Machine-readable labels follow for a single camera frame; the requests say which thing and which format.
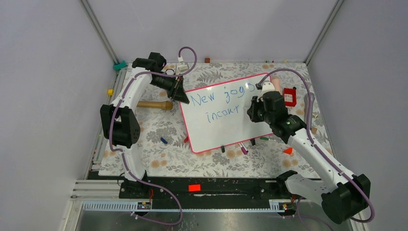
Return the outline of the silver toy microphone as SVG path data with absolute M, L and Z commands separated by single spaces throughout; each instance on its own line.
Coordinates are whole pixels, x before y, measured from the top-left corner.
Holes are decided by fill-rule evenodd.
M 315 94 L 314 93 L 307 93 L 304 96 L 304 104 L 305 104 L 305 114 L 304 114 L 304 122 L 307 125 L 312 125 L 312 118 L 313 118 L 313 104 L 315 101 Z

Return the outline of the pink framed whiteboard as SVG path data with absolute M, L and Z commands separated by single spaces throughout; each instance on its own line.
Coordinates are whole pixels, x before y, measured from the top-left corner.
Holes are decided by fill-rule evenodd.
M 191 150 L 200 153 L 272 134 L 269 125 L 254 123 L 247 114 L 256 84 L 265 73 L 188 90 L 189 104 L 180 109 Z

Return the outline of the blue marker cap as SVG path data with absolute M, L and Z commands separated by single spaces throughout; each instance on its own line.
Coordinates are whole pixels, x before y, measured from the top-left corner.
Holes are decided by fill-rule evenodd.
M 160 140 L 161 140 L 164 144 L 168 144 L 168 142 L 167 142 L 163 137 L 161 137 Z

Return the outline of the wooden small cube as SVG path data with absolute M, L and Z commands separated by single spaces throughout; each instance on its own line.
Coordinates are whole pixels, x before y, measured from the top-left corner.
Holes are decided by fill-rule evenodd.
M 312 127 L 310 131 L 311 131 L 311 133 L 312 133 L 313 135 L 316 135 L 316 133 L 318 132 L 318 128 Z

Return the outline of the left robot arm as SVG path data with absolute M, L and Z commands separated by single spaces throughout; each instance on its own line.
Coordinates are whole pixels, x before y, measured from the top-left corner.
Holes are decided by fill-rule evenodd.
M 179 55 L 174 75 L 166 74 L 163 71 L 165 66 L 166 59 L 156 52 L 151 52 L 148 58 L 135 59 L 131 66 L 133 76 L 110 104 L 100 108 L 103 135 L 109 141 L 111 151 L 121 155 L 124 177 L 134 181 L 130 190 L 138 198 L 149 193 L 148 183 L 142 180 L 146 170 L 141 164 L 137 146 L 141 128 L 135 110 L 142 94 L 149 85 L 153 85 L 165 90 L 173 101 L 190 102 L 183 87 L 183 76 L 191 72 L 188 64 Z

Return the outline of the teal corner clamp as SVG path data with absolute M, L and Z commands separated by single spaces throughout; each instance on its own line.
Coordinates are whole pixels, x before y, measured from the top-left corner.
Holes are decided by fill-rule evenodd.
M 122 62 L 120 62 L 120 63 L 118 63 L 118 64 L 114 64 L 114 65 L 113 65 L 113 69 L 114 69 L 115 71 L 119 71 L 120 69 L 122 69 L 122 68 L 124 68 L 124 67 L 127 67 L 127 63 L 126 63 L 125 61 L 122 61 Z

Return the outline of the red triangular block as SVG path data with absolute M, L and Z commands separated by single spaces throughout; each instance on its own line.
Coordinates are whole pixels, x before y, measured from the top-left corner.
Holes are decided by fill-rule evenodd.
M 291 155 L 293 153 L 293 148 L 292 147 L 287 148 L 287 149 L 283 150 L 282 152 L 285 153 L 285 154 Z

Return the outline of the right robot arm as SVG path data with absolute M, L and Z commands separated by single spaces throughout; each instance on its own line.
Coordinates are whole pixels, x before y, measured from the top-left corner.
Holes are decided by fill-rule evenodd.
M 311 134 L 310 126 L 288 112 L 279 92 L 252 97 L 247 114 L 252 122 L 268 124 L 272 133 L 294 148 L 321 178 L 318 183 L 289 170 L 277 178 L 278 196 L 288 198 L 295 194 L 319 204 L 336 224 L 348 219 L 360 223 L 374 219 L 370 180 L 364 174 L 355 175 L 333 158 Z

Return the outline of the floral patterned table mat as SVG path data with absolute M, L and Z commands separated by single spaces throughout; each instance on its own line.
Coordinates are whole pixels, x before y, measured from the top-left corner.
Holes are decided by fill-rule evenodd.
M 290 108 L 290 113 L 304 117 L 304 96 L 313 87 L 308 68 L 302 63 L 201 63 L 185 77 L 184 87 L 190 90 L 275 69 L 280 70 L 282 87 L 296 87 L 297 104 Z M 252 146 L 247 141 L 248 155 L 237 144 L 228 146 L 224 153 L 220 149 L 193 153 L 189 144 L 184 143 L 187 133 L 178 103 L 170 111 L 140 108 L 136 116 L 141 128 L 138 141 L 141 164 L 149 176 L 273 178 L 292 169 L 306 178 L 318 177 L 299 153 L 283 153 L 288 148 L 283 142 L 257 139 Z

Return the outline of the gold toy microphone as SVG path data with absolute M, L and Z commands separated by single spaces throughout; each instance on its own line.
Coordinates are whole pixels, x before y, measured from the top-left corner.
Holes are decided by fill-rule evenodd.
M 171 101 L 152 102 L 152 101 L 139 101 L 137 107 L 142 108 L 154 108 L 169 111 L 173 109 L 173 103 Z

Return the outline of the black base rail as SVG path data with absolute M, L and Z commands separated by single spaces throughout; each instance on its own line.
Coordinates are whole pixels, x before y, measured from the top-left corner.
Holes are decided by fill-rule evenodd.
M 100 176 L 98 171 L 90 171 L 88 180 L 115 180 L 119 186 L 119 197 L 124 199 L 148 198 L 167 199 L 171 195 L 159 185 L 170 190 L 179 200 L 184 196 L 246 196 L 249 199 L 288 199 L 298 198 L 285 189 L 283 182 L 272 178 L 205 178 L 205 177 L 152 177 L 145 175 L 143 181 L 148 185 L 119 176 Z M 200 184 L 201 191 L 188 192 L 188 185 Z

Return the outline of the red small box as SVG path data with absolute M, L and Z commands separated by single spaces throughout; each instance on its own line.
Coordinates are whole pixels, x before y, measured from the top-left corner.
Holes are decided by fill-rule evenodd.
M 297 104 L 296 87 L 284 88 L 282 93 L 283 93 L 285 106 L 295 107 Z

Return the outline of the peach toy microphone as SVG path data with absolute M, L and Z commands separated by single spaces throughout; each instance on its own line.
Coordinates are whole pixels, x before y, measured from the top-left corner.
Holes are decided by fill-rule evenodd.
M 271 77 L 271 83 L 275 88 L 275 91 L 279 92 L 280 94 L 282 94 L 282 89 L 281 89 L 281 80 L 277 75 L 273 75 Z

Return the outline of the yellow small cube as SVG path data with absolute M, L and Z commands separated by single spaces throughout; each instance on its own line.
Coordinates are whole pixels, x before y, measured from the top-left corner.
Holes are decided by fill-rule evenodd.
M 113 96 L 114 90 L 113 90 L 113 89 L 109 89 L 109 90 L 107 91 L 107 93 L 108 93 L 109 96 Z

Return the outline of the red tape label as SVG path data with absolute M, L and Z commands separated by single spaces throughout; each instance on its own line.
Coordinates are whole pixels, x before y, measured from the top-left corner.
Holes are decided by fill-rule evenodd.
M 190 184 L 188 185 L 188 192 L 199 192 L 201 191 L 200 184 Z

